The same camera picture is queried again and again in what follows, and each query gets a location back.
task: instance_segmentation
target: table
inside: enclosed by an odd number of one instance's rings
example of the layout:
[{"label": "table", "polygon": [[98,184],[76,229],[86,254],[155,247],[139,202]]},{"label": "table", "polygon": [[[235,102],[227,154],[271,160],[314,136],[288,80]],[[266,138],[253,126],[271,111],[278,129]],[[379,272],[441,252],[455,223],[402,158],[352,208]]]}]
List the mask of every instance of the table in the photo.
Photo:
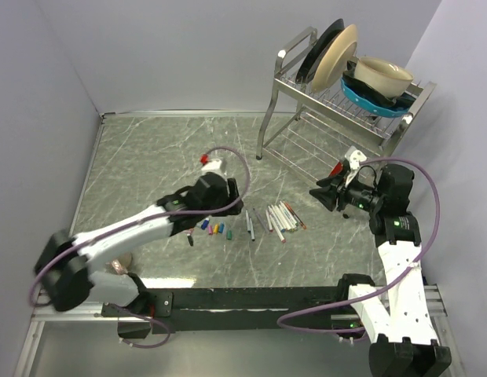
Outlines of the table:
[{"label": "table", "polygon": [[[286,118],[275,115],[271,131]],[[202,153],[215,145],[228,145],[242,151],[251,168],[245,207],[254,207],[264,216],[267,204],[288,201],[308,229],[287,233],[287,242],[281,243],[254,218],[256,240],[252,242],[244,214],[212,218],[212,224],[223,221],[232,230],[232,240],[196,229],[194,247],[177,235],[133,251],[130,271],[143,278],[147,287],[331,286],[343,273],[369,274],[377,284],[384,284],[366,215],[354,211],[344,219],[331,213],[286,168],[268,159],[257,161],[254,150],[261,122],[261,115],[106,117],[74,232],[127,218],[158,198],[194,184],[200,176]],[[228,159],[229,177],[235,177],[242,189],[244,170],[239,160],[226,152],[218,155]]]}]

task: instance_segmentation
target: blue bowl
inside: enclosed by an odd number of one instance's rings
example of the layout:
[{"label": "blue bowl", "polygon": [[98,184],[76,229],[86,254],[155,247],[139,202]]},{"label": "blue bowl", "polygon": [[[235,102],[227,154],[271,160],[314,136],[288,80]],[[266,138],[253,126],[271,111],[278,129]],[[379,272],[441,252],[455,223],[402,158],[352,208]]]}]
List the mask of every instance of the blue bowl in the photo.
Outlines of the blue bowl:
[{"label": "blue bowl", "polygon": [[367,112],[371,112],[374,115],[382,116],[384,118],[398,118],[408,113],[409,108],[399,108],[399,107],[392,107],[392,108],[382,108],[373,104],[372,102],[366,100],[363,97],[360,97],[357,93],[351,90],[346,84],[343,78],[341,79],[341,87],[343,90],[343,94],[345,97],[351,100],[354,104],[358,107],[363,108]]}]

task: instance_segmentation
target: metal wire rack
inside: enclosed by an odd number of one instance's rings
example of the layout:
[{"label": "metal wire rack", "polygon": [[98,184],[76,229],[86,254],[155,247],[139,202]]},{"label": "metal wire rack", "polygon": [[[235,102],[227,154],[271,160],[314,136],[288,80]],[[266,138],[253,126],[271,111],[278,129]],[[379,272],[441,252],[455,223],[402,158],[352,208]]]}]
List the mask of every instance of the metal wire rack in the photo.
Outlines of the metal wire rack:
[{"label": "metal wire rack", "polygon": [[[308,46],[284,65],[289,53],[308,37]],[[279,51],[272,97],[259,130],[256,151],[257,159],[263,153],[273,157],[308,183],[325,178],[352,145],[370,157],[391,155],[435,88],[432,82],[424,86],[421,82],[411,84],[407,92],[415,101],[407,114],[394,119],[358,107],[343,95],[340,82],[313,93],[311,84],[295,82],[295,68],[316,41],[317,30],[308,27]],[[296,113],[265,141],[279,92],[297,101]]]}]

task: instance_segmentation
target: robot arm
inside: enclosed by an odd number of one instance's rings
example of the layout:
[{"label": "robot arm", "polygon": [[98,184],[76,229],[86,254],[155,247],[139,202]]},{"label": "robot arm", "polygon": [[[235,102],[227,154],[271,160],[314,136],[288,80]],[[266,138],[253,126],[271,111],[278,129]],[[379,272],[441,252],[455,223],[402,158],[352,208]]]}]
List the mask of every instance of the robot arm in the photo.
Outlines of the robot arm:
[{"label": "robot arm", "polygon": [[[85,243],[86,246],[78,253],[60,260],[41,280],[55,310],[67,311],[90,300],[125,306],[135,313],[143,312],[150,300],[139,277],[132,273],[122,276],[105,273],[102,271],[105,264],[135,247],[191,229],[206,217],[205,214],[174,214],[156,218],[158,214],[215,210],[233,202],[238,196],[235,179],[226,179],[225,160],[203,161],[202,176],[194,186],[186,186],[164,196],[139,214],[74,236],[69,236],[66,231],[53,234],[35,265],[35,274],[69,247]],[[218,216],[239,214],[243,205],[240,201]],[[153,219],[142,222],[145,218]],[[124,226],[133,221],[137,224]],[[99,240],[99,236],[104,234],[108,236]]]},{"label": "robot arm", "polygon": [[[388,283],[387,309],[378,296],[351,304],[371,341],[369,364],[374,377],[439,376],[450,364],[448,347],[440,346],[430,321],[420,262],[419,226],[408,211],[414,173],[387,164],[378,183],[357,179],[366,157],[354,147],[345,154],[331,175],[310,190],[330,211],[350,204],[369,213],[369,228],[382,259]],[[407,268],[409,272],[401,278]],[[363,298],[376,292],[370,276],[346,274],[340,280],[338,301]]]}]

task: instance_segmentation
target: white plate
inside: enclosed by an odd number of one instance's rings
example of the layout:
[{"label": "white plate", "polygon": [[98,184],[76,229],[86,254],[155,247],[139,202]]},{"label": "white plate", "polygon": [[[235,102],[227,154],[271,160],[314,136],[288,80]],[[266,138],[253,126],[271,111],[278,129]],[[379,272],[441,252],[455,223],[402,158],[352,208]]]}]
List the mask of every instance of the white plate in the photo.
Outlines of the white plate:
[{"label": "white plate", "polygon": [[357,49],[357,26],[351,24],[339,34],[322,58],[312,81],[312,91],[320,92],[334,84],[346,70],[346,62]]}]

